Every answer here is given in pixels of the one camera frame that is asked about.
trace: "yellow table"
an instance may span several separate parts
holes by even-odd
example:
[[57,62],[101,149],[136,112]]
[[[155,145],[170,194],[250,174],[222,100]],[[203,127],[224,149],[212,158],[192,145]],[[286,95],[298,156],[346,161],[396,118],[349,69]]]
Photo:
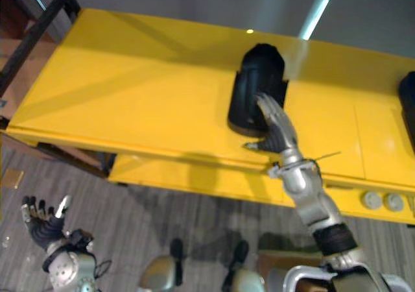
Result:
[[[228,172],[261,176],[270,158],[242,149],[252,139],[226,123],[235,72],[257,43],[277,46],[285,59],[285,109],[303,153],[341,152],[320,161],[329,185],[415,195],[415,154],[396,94],[415,60],[286,36],[83,10],[7,132],[119,153],[112,180],[119,161],[131,155],[163,169],[179,163],[213,167],[231,178]],[[141,167],[126,181],[143,182]],[[229,181],[219,195],[275,203],[238,194]],[[358,207],[359,199],[353,202]]]

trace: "robot finger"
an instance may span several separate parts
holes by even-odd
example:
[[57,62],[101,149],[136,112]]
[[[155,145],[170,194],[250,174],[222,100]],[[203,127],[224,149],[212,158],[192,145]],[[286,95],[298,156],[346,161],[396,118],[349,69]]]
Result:
[[23,218],[23,222],[25,223],[27,229],[30,230],[31,228],[31,222],[32,222],[32,216],[30,215],[30,209],[29,209],[29,197],[25,196],[22,200],[21,205],[21,216]]
[[63,219],[65,217],[65,212],[69,209],[69,206],[71,205],[71,200],[72,197],[66,195],[60,202],[59,207],[54,216],[59,219]]
[[267,101],[267,96],[264,93],[258,93],[256,95],[257,104],[259,109],[261,109],[262,114],[264,115],[265,121],[269,124],[271,124],[270,119],[272,117],[272,109]]
[[31,196],[29,198],[29,212],[31,217],[38,217],[38,209],[36,208],[36,197]]
[[46,219],[45,205],[46,202],[43,199],[39,201],[38,215],[40,219]]
[[54,208],[52,206],[47,209],[47,219],[50,219],[52,216],[54,216]]

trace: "metal leg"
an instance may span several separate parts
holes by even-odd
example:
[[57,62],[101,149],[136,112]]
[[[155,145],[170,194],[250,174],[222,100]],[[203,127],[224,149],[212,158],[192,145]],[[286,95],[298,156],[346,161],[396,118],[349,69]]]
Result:
[[95,175],[101,178],[108,177],[108,171],[103,171],[97,167],[93,167],[92,165],[87,164],[81,159],[78,159],[68,154],[67,152],[61,150],[57,146],[46,144],[46,143],[39,143],[36,146],[36,149],[38,149],[41,152],[44,152],[45,154],[48,154],[49,156],[52,156],[53,158],[61,160],[67,164],[73,165],[74,167],[77,167],[78,169],[91,173],[92,175]]
[[49,24],[52,23],[64,4],[65,0],[53,0],[46,8],[46,11],[40,16],[36,24],[32,26],[26,36],[22,39],[16,50],[14,50],[0,74],[0,97],[6,92],[8,86],[12,83],[14,76],[16,76],[16,73],[18,73],[20,67],[23,65],[42,34],[46,31]]

